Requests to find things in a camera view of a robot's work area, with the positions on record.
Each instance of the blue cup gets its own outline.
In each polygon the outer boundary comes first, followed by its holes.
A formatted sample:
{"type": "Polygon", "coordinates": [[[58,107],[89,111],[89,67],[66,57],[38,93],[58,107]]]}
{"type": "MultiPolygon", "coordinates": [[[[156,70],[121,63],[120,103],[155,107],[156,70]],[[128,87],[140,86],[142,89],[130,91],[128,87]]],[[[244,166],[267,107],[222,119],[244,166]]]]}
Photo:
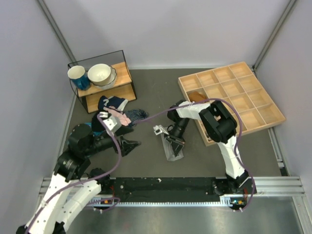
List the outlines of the blue cup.
{"type": "Polygon", "coordinates": [[[83,66],[73,66],[68,70],[67,75],[77,88],[81,90],[90,88],[91,83],[83,66]]]}

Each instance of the gray floor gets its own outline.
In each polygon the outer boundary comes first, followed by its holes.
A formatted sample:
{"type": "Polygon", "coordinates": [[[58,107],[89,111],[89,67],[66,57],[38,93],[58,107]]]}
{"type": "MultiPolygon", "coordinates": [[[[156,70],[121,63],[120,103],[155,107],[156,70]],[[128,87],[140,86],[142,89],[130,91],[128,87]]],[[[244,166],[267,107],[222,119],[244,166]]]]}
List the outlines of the gray floor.
{"type": "MultiPolygon", "coordinates": [[[[200,69],[165,69],[132,70],[137,100],[129,102],[125,110],[144,109],[151,115],[165,110],[175,102],[183,99],[177,84],[177,78],[200,69]]],[[[87,114],[79,101],[76,101],[71,129],[80,123],[90,122],[92,114],[87,114]]],[[[195,177],[224,176],[225,165],[217,145],[206,147],[193,120],[190,121],[184,138],[185,157],[176,162],[168,162],[164,154],[160,136],[155,136],[153,126],[168,126],[171,121],[165,115],[135,127],[135,131],[126,135],[127,139],[139,140],[142,145],[122,159],[120,166],[112,173],[123,177],[195,177]]],[[[239,145],[240,154],[245,165],[254,176],[280,176],[267,130],[243,136],[239,145]]],[[[111,169],[117,160],[113,149],[100,152],[91,157],[94,167],[105,171],[111,169]]]]}
{"type": "Polygon", "coordinates": [[[82,211],[68,234],[303,234],[291,197],[254,198],[243,213],[227,207],[116,207],[82,211]]]}

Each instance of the white wall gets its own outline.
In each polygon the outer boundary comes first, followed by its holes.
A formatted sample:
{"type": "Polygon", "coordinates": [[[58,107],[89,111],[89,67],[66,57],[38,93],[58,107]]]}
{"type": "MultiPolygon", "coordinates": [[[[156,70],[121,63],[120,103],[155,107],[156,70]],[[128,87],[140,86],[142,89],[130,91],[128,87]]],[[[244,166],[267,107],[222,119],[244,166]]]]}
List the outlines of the white wall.
{"type": "Polygon", "coordinates": [[[254,64],[289,0],[45,0],[77,59],[131,68],[254,64]]]}
{"type": "Polygon", "coordinates": [[[69,62],[34,0],[0,3],[0,233],[35,209],[57,158],[72,92],[69,62]]]}
{"type": "Polygon", "coordinates": [[[258,70],[258,77],[287,120],[276,127],[293,175],[312,204],[312,1],[298,1],[258,70]]]}

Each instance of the wooden shelf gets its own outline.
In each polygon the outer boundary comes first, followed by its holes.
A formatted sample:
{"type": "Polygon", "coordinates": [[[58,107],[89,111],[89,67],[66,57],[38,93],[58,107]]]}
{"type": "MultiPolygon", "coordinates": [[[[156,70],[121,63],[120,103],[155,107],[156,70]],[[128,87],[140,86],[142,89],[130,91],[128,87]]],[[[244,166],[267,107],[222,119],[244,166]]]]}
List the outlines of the wooden shelf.
{"type": "MultiPolygon", "coordinates": [[[[116,74],[117,74],[117,76],[116,76],[116,83],[113,86],[113,88],[116,88],[118,86],[122,86],[122,85],[125,85],[125,84],[129,84],[129,83],[132,82],[131,77],[129,76],[128,69],[127,69],[127,66],[126,66],[125,62],[114,64],[114,65],[112,65],[112,67],[116,69],[116,74]]],[[[99,88],[95,87],[91,83],[91,87],[89,89],[85,90],[85,91],[78,89],[78,96],[79,97],[84,97],[84,96],[91,95],[91,94],[96,94],[96,93],[99,93],[99,92],[102,92],[102,91],[103,91],[102,89],[99,89],[99,88]]]]}
{"type": "Polygon", "coordinates": [[[117,96],[119,98],[125,98],[128,101],[136,99],[136,95],[132,89],[131,84],[122,85],[113,89],[101,90],[100,93],[86,96],[89,113],[98,110],[98,100],[103,95],[105,95],[106,97],[117,96]]]}
{"type": "MultiPolygon", "coordinates": [[[[245,62],[180,77],[178,84],[188,101],[189,95],[198,91],[209,98],[229,102],[242,119],[243,135],[276,126],[286,120],[245,62]]],[[[239,125],[237,116],[225,106],[239,125]]],[[[205,145],[215,144],[202,122],[195,122],[205,145]]]]}

